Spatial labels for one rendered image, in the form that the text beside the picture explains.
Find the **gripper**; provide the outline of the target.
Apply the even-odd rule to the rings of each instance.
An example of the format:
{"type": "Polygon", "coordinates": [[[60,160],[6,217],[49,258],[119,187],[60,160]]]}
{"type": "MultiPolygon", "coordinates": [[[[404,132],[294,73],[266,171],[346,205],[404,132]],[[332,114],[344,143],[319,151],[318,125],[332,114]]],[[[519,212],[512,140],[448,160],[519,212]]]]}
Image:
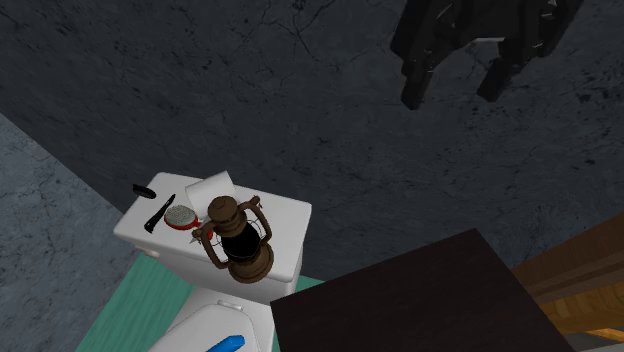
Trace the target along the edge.
{"type": "Polygon", "coordinates": [[[584,0],[407,0],[390,48],[406,78],[401,102],[419,108],[435,68],[478,39],[499,38],[477,94],[496,102],[535,57],[558,46],[584,0]]]}

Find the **brown wooden furniture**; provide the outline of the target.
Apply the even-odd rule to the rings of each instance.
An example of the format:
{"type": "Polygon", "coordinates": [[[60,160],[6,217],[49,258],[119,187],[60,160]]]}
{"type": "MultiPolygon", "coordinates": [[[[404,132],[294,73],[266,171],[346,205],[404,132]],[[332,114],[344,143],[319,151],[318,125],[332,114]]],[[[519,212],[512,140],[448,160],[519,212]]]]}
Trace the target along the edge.
{"type": "Polygon", "coordinates": [[[511,272],[560,333],[624,342],[624,213],[511,272]]]}

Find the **white toilet paper roll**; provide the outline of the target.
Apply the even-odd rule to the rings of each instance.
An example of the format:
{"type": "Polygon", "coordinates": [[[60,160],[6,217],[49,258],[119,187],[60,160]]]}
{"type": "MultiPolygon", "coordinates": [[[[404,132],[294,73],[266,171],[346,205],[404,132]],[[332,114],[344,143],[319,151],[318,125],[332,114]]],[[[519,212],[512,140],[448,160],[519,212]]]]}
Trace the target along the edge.
{"type": "Polygon", "coordinates": [[[199,219],[204,219],[211,202],[219,196],[236,197],[234,184],[227,171],[222,171],[185,188],[190,204],[199,219]]]}

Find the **brown oil lantern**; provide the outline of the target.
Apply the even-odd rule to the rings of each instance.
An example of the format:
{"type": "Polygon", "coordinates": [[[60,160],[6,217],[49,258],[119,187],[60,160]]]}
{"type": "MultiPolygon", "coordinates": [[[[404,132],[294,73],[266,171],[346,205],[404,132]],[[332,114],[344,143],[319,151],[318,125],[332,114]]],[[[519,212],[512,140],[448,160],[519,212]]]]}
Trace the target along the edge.
{"type": "Polygon", "coordinates": [[[202,244],[209,259],[218,269],[227,269],[238,282],[252,284],[265,278],[274,263],[274,252],[268,244],[272,229],[262,212],[260,197],[238,203],[231,196],[219,196],[208,206],[210,220],[192,232],[202,244]],[[208,234],[220,237],[226,261],[222,261],[208,234]]]}

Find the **red round hairbrush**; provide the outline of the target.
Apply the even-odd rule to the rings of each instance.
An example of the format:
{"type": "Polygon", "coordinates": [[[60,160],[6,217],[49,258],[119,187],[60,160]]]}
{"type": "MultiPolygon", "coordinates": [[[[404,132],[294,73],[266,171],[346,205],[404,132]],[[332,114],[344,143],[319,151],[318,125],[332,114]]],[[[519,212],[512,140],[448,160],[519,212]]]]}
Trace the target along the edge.
{"type": "Polygon", "coordinates": [[[194,230],[202,226],[202,221],[196,212],[182,204],[168,208],[164,215],[164,222],[179,231],[194,230]]]}

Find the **black pen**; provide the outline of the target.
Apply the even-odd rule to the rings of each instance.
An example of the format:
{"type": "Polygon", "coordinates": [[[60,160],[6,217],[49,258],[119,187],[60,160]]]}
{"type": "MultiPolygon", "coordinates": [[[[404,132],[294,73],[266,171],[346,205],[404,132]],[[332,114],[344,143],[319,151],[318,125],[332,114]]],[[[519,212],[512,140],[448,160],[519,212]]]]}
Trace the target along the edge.
{"type": "Polygon", "coordinates": [[[172,194],[169,197],[169,199],[164,203],[164,205],[153,216],[151,216],[148,219],[148,221],[144,224],[144,229],[148,233],[150,234],[153,233],[155,226],[163,218],[164,214],[166,213],[167,209],[171,206],[175,198],[176,198],[176,195],[172,194]]]}

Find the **blue object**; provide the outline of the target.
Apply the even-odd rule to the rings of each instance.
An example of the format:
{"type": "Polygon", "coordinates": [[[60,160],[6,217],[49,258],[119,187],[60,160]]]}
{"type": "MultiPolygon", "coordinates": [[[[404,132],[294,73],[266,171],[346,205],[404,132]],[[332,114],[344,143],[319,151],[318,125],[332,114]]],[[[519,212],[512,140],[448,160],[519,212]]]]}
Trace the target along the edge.
{"type": "Polygon", "coordinates": [[[213,345],[205,352],[236,352],[243,347],[245,343],[246,340],[242,335],[231,335],[213,345]]]}

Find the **green floor mat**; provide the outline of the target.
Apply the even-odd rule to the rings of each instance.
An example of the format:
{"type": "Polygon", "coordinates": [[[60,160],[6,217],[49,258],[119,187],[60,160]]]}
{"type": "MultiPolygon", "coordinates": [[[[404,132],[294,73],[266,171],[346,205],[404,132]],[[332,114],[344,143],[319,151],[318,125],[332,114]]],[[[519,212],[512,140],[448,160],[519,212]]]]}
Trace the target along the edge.
{"type": "Polygon", "coordinates": [[[121,281],[75,352],[147,352],[171,327],[218,301],[243,308],[261,352],[280,352],[268,306],[194,287],[144,254],[121,281]]]}

